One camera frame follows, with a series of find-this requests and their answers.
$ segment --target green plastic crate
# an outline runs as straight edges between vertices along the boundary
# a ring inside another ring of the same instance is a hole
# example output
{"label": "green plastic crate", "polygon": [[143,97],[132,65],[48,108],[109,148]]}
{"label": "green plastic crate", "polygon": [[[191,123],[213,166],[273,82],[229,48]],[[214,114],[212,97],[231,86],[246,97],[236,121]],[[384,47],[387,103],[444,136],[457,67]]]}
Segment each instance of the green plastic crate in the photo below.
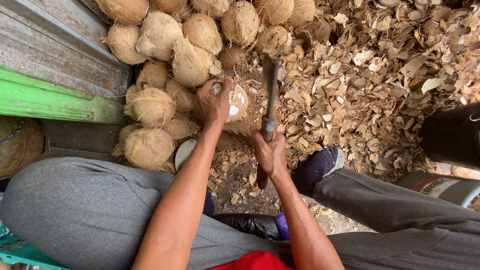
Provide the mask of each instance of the green plastic crate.
{"label": "green plastic crate", "polygon": [[52,270],[71,270],[12,233],[0,237],[0,258],[8,264],[22,262]]}

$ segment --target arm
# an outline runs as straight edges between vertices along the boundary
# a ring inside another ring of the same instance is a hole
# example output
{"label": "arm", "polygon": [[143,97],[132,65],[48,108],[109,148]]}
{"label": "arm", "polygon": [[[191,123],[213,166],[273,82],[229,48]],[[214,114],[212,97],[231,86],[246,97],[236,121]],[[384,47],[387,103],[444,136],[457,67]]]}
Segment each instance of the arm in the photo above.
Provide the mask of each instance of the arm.
{"label": "arm", "polygon": [[208,81],[197,91],[195,115],[205,123],[204,130],[153,213],[135,258],[134,270],[187,267],[202,215],[215,146],[230,108],[231,78],[225,80],[218,96],[209,94],[214,82]]}
{"label": "arm", "polygon": [[295,267],[298,270],[344,269],[332,243],[312,217],[287,172],[285,137],[274,132],[264,141],[260,129],[251,129],[259,165],[272,180],[285,212]]}

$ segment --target black plastic bag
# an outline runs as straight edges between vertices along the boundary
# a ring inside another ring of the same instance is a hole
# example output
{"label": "black plastic bag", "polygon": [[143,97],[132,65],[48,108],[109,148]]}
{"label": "black plastic bag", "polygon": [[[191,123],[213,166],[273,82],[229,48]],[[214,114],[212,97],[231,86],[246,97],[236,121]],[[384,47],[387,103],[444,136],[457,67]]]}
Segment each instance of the black plastic bag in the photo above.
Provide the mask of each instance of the black plastic bag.
{"label": "black plastic bag", "polygon": [[253,234],[262,239],[283,241],[275,217],[261,214],[219,214],[212,218],[243,233]]}

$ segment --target gray pants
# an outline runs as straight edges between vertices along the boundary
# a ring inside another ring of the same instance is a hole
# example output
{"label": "gray pants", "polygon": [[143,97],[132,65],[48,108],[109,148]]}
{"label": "gray pants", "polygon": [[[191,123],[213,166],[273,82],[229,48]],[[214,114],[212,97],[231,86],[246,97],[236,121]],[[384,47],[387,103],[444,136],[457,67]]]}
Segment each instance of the gray pants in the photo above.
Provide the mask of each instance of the gray pants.
{"label": "gray pants", "polygon": [[[19,237],[73,269],[129,269],[172,180],[166,172],[97,160],[43,160],[12,179],[0,218]],[[380,232],[328,236],[347,269],[480,265],[477,212],[345,169],[317,183],[314,197]],[[207,269],[256,250],[268,250],[293,266],[289,242],[263,240],[202,216],[187,268]]]}

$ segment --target purple cloth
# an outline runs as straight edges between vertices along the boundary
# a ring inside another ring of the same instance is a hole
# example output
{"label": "purple cloth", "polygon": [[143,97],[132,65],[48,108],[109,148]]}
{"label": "purple cloth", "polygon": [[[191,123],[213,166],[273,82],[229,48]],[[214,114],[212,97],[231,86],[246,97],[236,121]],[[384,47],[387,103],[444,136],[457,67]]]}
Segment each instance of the purple cloth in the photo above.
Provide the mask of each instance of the purple cloth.
{"label": "purple cloth", "polygon": [[285,213],[278,214],[278,216],[275,218],[275,223],[283,239],[290,240],[290,235],[288,234],[287,220],[285,219]]}

